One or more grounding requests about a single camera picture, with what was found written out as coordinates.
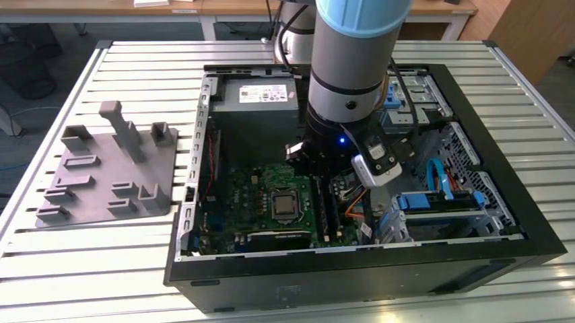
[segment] slotted aluminum table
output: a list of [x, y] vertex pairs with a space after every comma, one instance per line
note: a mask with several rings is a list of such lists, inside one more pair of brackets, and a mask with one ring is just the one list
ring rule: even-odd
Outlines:
[[115, 42], [95, 51], [0, 217], [0, 322], [526, 322], [575, 317], [574, 133], [498, 48], [481, 42], [400, 42], [400, 63], [450, 67], [464, 92], [565, 241], [569, 254], [461, 295], [206, 316], [163, 286], [174, 213], [35, 228], [66, 125], [111, 131], [99, 102], [121, 100], [126, 120], [181, 131], [174, 199], [183, 198], [194, 110], [206, 64], [270, 63], [258, 42]]

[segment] sticker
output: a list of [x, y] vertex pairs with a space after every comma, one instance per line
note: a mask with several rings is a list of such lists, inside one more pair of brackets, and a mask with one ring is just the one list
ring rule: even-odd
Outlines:
[[179, 9], [179, 10], [173, 10], [173, 13], [198, 13], [198, 10], [185, 10], [185, 9]]
[[287, 102], [286, 85], [246, 85], [241, 87], [241, 103]]
[[372, 238], [372, 227], [365, 223], [362, 223], [362, 232]]

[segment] power supply label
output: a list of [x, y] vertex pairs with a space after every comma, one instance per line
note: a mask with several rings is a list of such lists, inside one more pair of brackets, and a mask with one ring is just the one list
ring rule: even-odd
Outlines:
[[241, 87], [241, 103], [287, 102], [286, 85], [246, 85]]

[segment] screw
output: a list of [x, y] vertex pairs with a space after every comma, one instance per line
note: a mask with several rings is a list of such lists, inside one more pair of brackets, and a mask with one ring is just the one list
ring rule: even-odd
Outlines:
[[348, 109], [353, 110], [353, 109], [356, 109], [357, 107], [358, 107], [358, 103], [357, 103], [356, 101], [349, 101], [349, 102], [346, 103], [346, 108], [348, 108]]

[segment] wooden cabinet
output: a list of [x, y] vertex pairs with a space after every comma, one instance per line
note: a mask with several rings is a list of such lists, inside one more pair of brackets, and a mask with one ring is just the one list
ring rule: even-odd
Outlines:
[[575, 41], [575, 1], [472, 1], [480, 10], [460, 40], [494, 40], [537, 84]]

